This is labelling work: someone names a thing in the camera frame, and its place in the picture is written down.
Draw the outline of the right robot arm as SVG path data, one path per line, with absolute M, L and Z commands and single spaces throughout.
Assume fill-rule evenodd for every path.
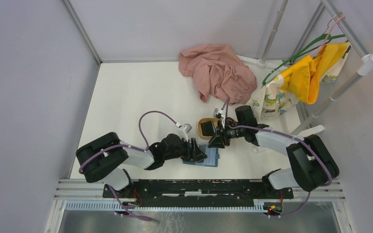
M 316 134 L 298 138 L 279 132 L 266 124 L 259 124 L 251 106 L 235 109 L 237 119 L 227 117 L 227 108 L 215 110 L 215 118 L 199 123 L 202 135 L 209 137 L 210 148 L 226 148 L 234 138 L 258 147 L 279 152 L 288 157 L 290 168 L 278 169 L 263 176 L 261 192 L 274 198 L 281 189 L 300 187 L 311 192 L 328 186 L 339 175 L 339 167 L 329 150 Z

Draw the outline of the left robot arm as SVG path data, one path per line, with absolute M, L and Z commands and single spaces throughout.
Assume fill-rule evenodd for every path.
M 148 149 L 142 149 L 126 144 L 115 132 L 110 132 L 83 145 L 75 155 L 80 164 L 79 173 L 84 175 L 88 183 L 99 182 L 112 175 L 118 176 L 113 179 L 118 181 L 114 191 L 122 198 L 129 197 L 133 192 L 133 184 L 129 182 L 127 172 L 118 169 L 122 164 L 155 170 L 171 159 L 202 163 L 207 158 L 195 138 L 186 140 L 173 133 L 153 143 Z

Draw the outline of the blue card holder wallet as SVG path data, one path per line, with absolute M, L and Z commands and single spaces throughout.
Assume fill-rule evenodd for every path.
M 199 144 L 199 149 L 207 155 L 202 162 L 186 162 L 183 161 L 183 164 L 186 165 L 194 165 L 194 166 L 207 166 L 207 167 L 217 167 L 218 166 L 218 159 L 220 158 L 219 149 L 218 148 L 208 148 L 208 144 Z

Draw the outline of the dark grey credit card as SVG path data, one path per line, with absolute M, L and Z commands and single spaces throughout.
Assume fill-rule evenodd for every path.
M 200 123 L 200 134 L 204 137 L 212 137 L 215 133 L 215 126 L 213 121 L 206 121 Z

